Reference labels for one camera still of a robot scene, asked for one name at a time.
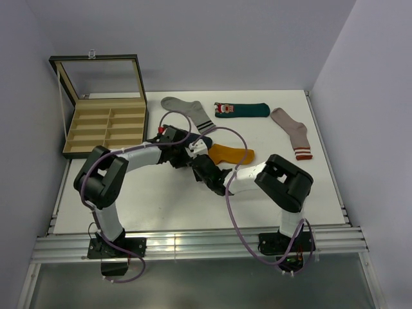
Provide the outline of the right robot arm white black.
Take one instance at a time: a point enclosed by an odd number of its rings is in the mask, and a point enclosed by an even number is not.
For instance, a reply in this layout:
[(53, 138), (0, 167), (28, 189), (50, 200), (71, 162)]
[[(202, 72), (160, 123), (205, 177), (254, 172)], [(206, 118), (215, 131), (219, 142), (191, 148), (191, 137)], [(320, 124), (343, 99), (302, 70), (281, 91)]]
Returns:
[(206, 154), (193, 159), (191, 167), (198, 182), (203, 182), (219, 196), (261, 190), (280, 209), (279, 245), (287, 251), (301, 242), (303, 207), (314, 183), (313, 177), (284, 159), (272, 154), (266, 162), (243, 169), (220, 169)]

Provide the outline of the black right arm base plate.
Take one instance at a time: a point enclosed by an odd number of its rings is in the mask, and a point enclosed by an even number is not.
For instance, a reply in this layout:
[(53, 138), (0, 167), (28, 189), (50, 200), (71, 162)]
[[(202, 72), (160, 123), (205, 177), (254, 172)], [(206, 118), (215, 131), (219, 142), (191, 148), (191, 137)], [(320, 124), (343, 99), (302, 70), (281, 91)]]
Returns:
[[(290, 243), (290, 238), (279, 232), (268, 232), (258, 234), (259, 244), (257, 249), (265, 256), (283, 255)], [(309, 232), (300, 232), (295, 238), (290, 253), (315, 251), (316, 246)]]

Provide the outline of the mustard yellow sock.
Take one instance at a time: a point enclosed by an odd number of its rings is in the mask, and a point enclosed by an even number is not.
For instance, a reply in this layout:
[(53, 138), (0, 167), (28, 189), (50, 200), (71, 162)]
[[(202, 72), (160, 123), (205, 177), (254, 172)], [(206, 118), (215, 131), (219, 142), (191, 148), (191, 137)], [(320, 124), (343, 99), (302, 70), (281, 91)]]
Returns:
[(251, 164), (255, 159), (255, 153), (251, 149), (238, 149), (219, 144), (213, 144), (208, 150), (208, 155), (215, 164)]

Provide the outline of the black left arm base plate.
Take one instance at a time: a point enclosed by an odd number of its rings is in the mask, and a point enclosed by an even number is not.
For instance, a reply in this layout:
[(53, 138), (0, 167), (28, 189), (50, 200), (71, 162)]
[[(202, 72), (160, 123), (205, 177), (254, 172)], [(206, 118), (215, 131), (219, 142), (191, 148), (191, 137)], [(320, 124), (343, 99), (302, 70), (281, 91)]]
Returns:
[[(120, 240), (114, 241), (113, 244), (124, 250), (133, 252), (134, 254), (137, 254), (140, 257), (145, 256), (145, 238), (122, 238)], [(92, 238), (89, 242), (89, 249), (87, 253), (88, 259), (110, 259), (128, 257), (131, 257), (131, 255), (108, 245), (100, 236)]]

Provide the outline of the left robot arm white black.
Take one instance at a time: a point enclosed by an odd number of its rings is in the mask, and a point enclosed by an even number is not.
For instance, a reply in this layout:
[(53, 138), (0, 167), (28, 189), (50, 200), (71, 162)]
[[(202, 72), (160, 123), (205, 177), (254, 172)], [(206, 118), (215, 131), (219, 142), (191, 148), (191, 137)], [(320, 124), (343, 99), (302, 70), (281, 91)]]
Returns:
[(125, 251), (125, 230), (118, 218), (116, 200), (127, 173), (149, 165), (166, 162), (186, 164), (189, 156), (185, 142), (190, 133), (173, 126), (160, 128), (152, 139), (139, 145), (109, 150), (96, 146), (90, 152), (73, 182), (81, 202), (91, 210), (104, 239), (102, 249), (111, 257)]

